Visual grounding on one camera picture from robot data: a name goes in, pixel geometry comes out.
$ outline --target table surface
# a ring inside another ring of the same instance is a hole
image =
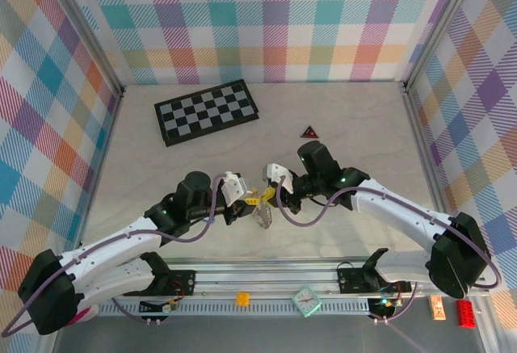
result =
[[[297,149],[311,125],[341,167],[353,166],[389,190],[430,208],[418,153],[397,83],[250,84],[260,119],[165,147],[154,104],[210,87],[130,86],[121,105],[82,241],[97,241],[131,224],[194,170],[213,177],[240,172],[260,191],[262,168],[279,163],[303,174]],[[320,206],[304,201],[299,221]],[[185,235],[196,235],[202,225]],[[226,226],[221,217],[196,244],[171,243],[166,258],[368,256],[381,247],[417,250],[378,220],[336,207],[315,226],[297,228],[280,213],[262,229],[251,216]]]

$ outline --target black chessboard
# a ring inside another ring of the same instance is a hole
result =
[[[154,104],[167,147],[259,118],[244,80]]]

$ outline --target colorful plaid backdrop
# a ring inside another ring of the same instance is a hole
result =
[[[123,81],[187,84],[400,78],[444,0],[78,2]]]
[[[71,247],[115,103],[57,0],[0,0],[0,328],[32,259]]]
[[[415,96],[448,203],[483,224],[517,347],[517,0],[464,0]]]

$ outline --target red triangle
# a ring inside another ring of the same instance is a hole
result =
[[[304,133],[301,134],[301,137],[307,137],[309,139],[318,139],[318,135],[314,132],[311,126],[308,126]]]

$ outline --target teal alarm clock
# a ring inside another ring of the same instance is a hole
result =
[[[292,301],[296,307],[304,314],[304,317],[310,316],[322,306],[322,300],[317,297],[316,293],[309,286],[303,287]]]

